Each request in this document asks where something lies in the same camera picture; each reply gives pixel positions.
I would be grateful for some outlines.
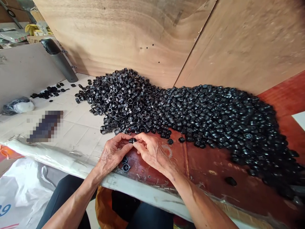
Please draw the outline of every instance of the blue number print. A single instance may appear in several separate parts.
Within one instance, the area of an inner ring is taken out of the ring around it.
[[[6,205],[1,211],[3,214],[0,213],[0,217],[4,216],[10,210],[10,208],[11,208],[10,204]]]

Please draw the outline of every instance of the plywood panel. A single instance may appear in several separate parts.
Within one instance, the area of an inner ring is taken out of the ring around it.
[[[259,94],[305,69],[302,0],[219,0],[175,86]]]
[[[77,72],[124,67],[172,87],[216,0],[35,0]]]

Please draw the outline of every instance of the black thermos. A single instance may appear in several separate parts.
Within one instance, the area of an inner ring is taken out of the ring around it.
[[[75,75],[66,57],[61,52],[60,48],[56,45],[56,43],[53,41],[53,39],[42,39],[40,42],[44,46],[45,50],[51,55],[53,62],[61,70],[65,78],[70,83],[77,82],[77,76]]]

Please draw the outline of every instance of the reddish-brown board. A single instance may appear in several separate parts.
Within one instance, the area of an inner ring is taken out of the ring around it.
[[[294,76],[259,95],[277,110],[280,130],[287,136],[289,147],[300,153],[297,159],[300,163],[305,161],[305,132],[291,115],[305,110],[304,75],[305,73]],[[276,226],[273,218],[289,228],[297,228],[296,222],[302,218],[299,206],[280,197],[259,178],[249,176],[247,166],[231,163],[226,149],[199,149],[190,142],[181,144],[178,141],[181,136],[181,133],[173,131],[173,145],[168,145],[166,139],[160,138],[160,141],[167,155],[192,182],[216,198],[264,219],[271,225]],[[127,156],[131,165],[126,174],[128,177],[150,185],[173,187],[165,176],[148,166],[135,150]],[[228,176],[237,181],[236,187],[224,182]]]

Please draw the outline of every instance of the orange plastic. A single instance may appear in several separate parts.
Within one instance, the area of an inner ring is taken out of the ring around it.
[[[3,145],[0,145],[0,153],[1,153],[1,155],[3,155],[8,160],[9,159],[18,159],[18,158],[24,157],[21,154],[16,153],[14,150],[11,150],[7,146],[3,146]]]

